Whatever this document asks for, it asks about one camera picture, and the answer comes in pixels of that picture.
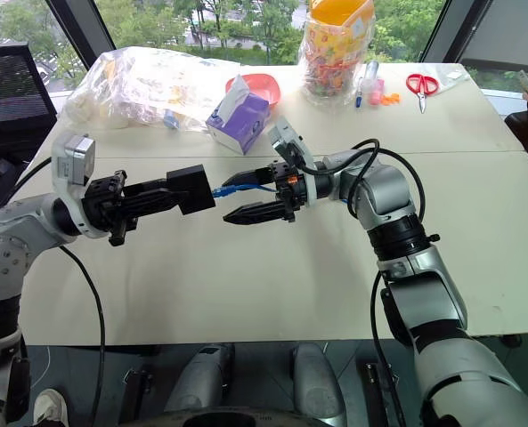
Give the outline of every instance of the floor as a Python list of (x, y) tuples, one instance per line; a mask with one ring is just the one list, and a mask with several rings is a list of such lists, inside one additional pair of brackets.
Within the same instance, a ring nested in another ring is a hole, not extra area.
[[(509, 372), (528, 394), (528, 335), (523, 345), (510, 350), (496, 337), (482, 341), (495, 351)], [(325, 342), (317, 342), (324, 348)], [(292, 382), (289, 378), (289, 353), (296, 342), (249, 342), (236, 344), (234, 379), (225, 405), (272, 407), (293, 409)], [(150, 367), (152, 388), (145, 395), (141, 418), (162, 412), (167, 397), (179, 373), (200, 345), (161, 346), (156, 356), (139, 356), (108, 352), (106, 356), (104, 386), (96, 425), (113, 426), (121, 407), (124, 392), (123, 379), (130, 368)], [(419, 425), (420, 398), (413, 372), (410, 352), (393, 340), (383, 341), (388, 362), (398, 375), (398, 391), (409, 426)], [(31, 358), (32, 383), (30, 410), (36, 395), (47, 387), (64, 394), (69, 405), (70, 425), (85, 424), (93, 399), (98, 353), (95, 350), (68, 347), (33, 346), (28, 348)], [(48, 364), (48, 351), (51, 356)], [(337, 375), (343, 392), (349, 426), (368, 426), (361, 381), (357, 363), (375, 360), (372, 341), (334, 341), (327, 345), (326, 353)], [(29, 412), (13, 426), (30, 425)]]

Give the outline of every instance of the shoe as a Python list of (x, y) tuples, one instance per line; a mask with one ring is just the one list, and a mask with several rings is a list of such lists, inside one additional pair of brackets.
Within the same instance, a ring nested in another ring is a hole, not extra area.
[(59, 421), (69, 427), (66, 400), (54, 389), (42, 391), (34, 401), (34, 424), (42, 420)]

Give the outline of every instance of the red bowl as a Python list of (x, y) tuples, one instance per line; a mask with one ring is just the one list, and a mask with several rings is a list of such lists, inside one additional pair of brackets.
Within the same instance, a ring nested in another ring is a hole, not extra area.
[[(256, 94), (260, 98), (264, 98), (273, 107), (281, 99), (281, 91), (278, 82), (269, 74), (246, 74), (242, 76), (249, 87), (249, 91)], [(230, 91), (233, 78), (226, 83), (226, 93)]]

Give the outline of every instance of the white paper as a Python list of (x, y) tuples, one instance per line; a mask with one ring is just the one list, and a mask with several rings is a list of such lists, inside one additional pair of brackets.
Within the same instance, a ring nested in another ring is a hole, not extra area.
[(226, 125), (236, 108), (246, 100), (249, 95), (249, 87), (242, 78), (237, 75), (232, 82), (230, 91), (224, 96), (218, 108), (218, 116), (223, 120), (223, 125)]

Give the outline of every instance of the white table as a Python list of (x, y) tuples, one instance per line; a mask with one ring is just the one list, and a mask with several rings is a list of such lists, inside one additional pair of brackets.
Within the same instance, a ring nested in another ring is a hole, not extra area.
[[(388, 91), (402, 94), (400, 105), (349, 106), (336, 115), (289, 93), (294, 68), (266, 70), (284, 94), (275, 114), (285, 115), (314, 153), (376, 136), (417, 168), (427, 193), (426, 229), (442, 236), (438, 246), (466, 301), (469, 333), (528, 332), (528, 155), (473, 82), (430, 98), (422, 116), (403, 87), (417, 66), (381, 65)], [(60, 131), (56, 125), (38, 162)], [(90, 136), (97, 141), (93, 177), (123, 168), (128, 183), (201, 163), (215, 187), (277, 158), (264, 139), (241, 157), (195, 133), (129, 128)], [(45, 169), (20, 195), (50, 190)], [(186, 217), (174, 209), (141, 218), (117, 248), (107, 239), (72, 244), (102, 296), (108, 344), (370, 338), (376, 257), (360, 223), (329, 201), (303, 208), (294, 224), (221, 219), (271, 198), (246, 191)], [(391, 336), (380, 304), (378, 318), (380, 335)], [(20, 324), (32, 344), (99, 341), (91, 293), (61, 252), (42, 254), (28, 274)]]

